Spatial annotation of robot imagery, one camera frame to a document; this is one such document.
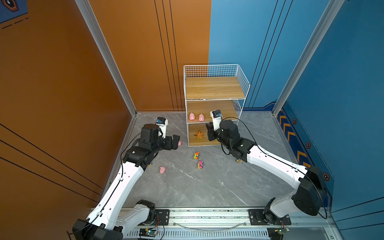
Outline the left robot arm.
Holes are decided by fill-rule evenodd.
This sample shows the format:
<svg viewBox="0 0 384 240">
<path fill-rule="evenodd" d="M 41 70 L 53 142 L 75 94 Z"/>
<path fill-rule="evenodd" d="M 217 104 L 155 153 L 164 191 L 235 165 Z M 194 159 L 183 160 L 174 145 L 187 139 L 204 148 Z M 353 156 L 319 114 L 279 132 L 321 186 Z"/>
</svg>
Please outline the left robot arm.
<svg viewBox="0 0 384 240">
<path fill-rule="evenodd" d="M 154 221 L 156 205 L 146 200 L 138 201 L 122 220 L 118 217 L 133 186 L 158 153 L 178 149 L 180 136 L 167 136 L 167 125 L 168 120 L 159 117 L 155 124 L 142 127 L 141 133 L 123 152 L 121 167 L 112 185 L 88 217 L 75 222 L 72 231 L 67 233 L 69 239 L 122 240 L 125 233 L 139 224 Z"/>
</svg>

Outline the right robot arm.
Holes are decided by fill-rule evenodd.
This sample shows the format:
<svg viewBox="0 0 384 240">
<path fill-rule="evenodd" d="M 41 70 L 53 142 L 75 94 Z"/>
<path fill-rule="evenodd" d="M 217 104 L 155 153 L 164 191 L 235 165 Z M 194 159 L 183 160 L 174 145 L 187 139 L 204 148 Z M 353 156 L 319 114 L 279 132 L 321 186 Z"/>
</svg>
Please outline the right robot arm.
<svg viewBox="0 0 384 240">
<path fill-rule="evenodd" d="M 255 141 L 241 137 L 231 120 L 216 119 L 206 127 L 209 140 L 217 140 L 226 155 L 261 167 L 293 188 L 291 193 L 267 203 L 262 213 L 264 222 L 275 225 L 296 212 L 317 216 L 325 207 L 327 188 L 320 168 L 298 165 L 269 153 Z"/>
</svg>

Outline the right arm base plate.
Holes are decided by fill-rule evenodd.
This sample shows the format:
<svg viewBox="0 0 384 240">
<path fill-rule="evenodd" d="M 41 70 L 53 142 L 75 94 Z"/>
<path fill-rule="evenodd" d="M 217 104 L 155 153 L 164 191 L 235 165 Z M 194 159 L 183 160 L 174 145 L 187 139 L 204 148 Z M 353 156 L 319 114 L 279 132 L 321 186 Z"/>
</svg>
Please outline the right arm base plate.
<svg viewBox="0 0 384 240">
<path fill-rule="evenodd" d="M 252 226 L 290 226 L 292 224 L 289 215 L 278 218 L 272 212 L 265 213 L 262 209 L 250 209 L 248 214 Z"/>
</svg>

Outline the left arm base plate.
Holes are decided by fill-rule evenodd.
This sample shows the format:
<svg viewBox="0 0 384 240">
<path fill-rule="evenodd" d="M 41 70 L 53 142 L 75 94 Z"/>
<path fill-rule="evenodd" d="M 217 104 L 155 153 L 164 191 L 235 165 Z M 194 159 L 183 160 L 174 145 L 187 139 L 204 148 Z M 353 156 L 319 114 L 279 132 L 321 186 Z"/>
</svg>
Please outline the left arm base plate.
<svg viewBox="0 0 384 240">
<path fill-rule="evenodd" d="M 154 226 L 160 221 L 160 225 L 168 226 L 170 220 L 170 210 L 169 209 L 155 209 L 151 210 L 149 217 L 145 222 L 139 224 L 139 226 Z"/>
</svg>

